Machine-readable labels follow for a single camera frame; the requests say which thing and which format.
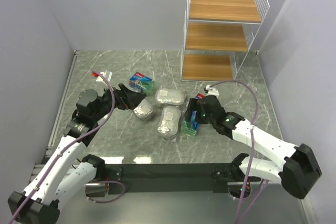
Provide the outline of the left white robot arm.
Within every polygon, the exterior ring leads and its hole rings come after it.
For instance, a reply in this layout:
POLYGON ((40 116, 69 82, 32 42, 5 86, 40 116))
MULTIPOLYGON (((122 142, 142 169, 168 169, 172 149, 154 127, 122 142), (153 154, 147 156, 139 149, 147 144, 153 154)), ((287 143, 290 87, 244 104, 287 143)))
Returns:
POLYGON ((115 108, 133 110, 146 94, 129 90, 124 84, 109 88, 103 95, 87 89, 79 94, 76 109, 67 124, 56 150, 35 179, 22 191, 8 198, 11 221, 18 223, 56 223, 61 208, 86 183, 107 183, 105 161, 94 155, 85 156, 68 174, 76 158, 87 149, 115 108))

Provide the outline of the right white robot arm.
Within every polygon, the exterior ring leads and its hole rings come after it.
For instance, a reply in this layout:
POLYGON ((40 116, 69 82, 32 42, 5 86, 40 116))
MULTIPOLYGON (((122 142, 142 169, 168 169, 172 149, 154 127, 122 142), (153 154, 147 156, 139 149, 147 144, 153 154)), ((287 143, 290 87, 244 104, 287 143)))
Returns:
POLYGON ((238 157, 238 169, 242 174, 269 180, 282 187, 290 195, 304 199, 321 177, 322 171, 312 148, 280 140, 253 126, 246 118, 227 112, 214 95, 201 99, 191 98, 185 113, 187 122, 209 124, 220 135, 254 148, 266 159, 238 157))

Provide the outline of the blue green sponge pack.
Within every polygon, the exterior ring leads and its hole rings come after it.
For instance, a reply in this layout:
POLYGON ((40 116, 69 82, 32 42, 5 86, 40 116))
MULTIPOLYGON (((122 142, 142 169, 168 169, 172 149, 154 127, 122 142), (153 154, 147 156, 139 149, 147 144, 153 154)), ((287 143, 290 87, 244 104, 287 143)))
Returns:
POLYGON ((198 93, 197 96, 196 96, 195 98, 198 99, 198 100, 200 100, 200 99, 202 99, 202 98, 204 98, 204 97, 205 97, 204 95, 198 93))
POLYGON ((140 72, 136 72, 130 78, 129 86, 141 93, 148 95, 151 94, 154 90, 155 81, 140 72))
POLYGON ((190 121, 188 122, 184 118, 181 126, 181 133, 187 136, 195 136, 198 129, 198 123, 196 122, 197 111, 192 111, 190 121))

